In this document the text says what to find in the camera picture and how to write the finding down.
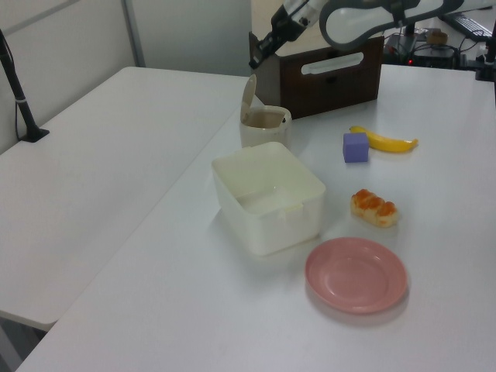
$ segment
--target white cup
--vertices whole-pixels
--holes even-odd
[[[288,149],[291,145],[291,113],[278,106],[251,107],[257,77],[252,75],[246,83],[241,103],[239,134],[241,147],[257,146],[267,142],[279,142]]]

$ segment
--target cup lid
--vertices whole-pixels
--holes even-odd
[[[243,92],[243,99],[241,101],[241,122],[248,120],[250,116],[251,102],[255,96],[255,90],[257,89],[257,76],[255,74],[251,75],[245,85],[245,91]]]

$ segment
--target purple cube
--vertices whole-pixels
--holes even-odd
[[[365,133],[344,133],[343,155],[346,163],[369,161],[369,139]]]

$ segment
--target white plastic container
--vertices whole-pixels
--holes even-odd
[[[264,256],[317,236],[326,186],[280,143],[212,162],[219,204],[236,235]]]

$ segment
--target toy banana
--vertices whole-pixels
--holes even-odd
[[[351,133],[365,133],[369,139],[369,146],[376,150],[387,151],[390,153],[404,153],[417,146],[419,143],[418,139],[408,141],[406,139],[394,139],[379,136],[378,134],[371,132],[361,126],[352,126],[350,128]]]

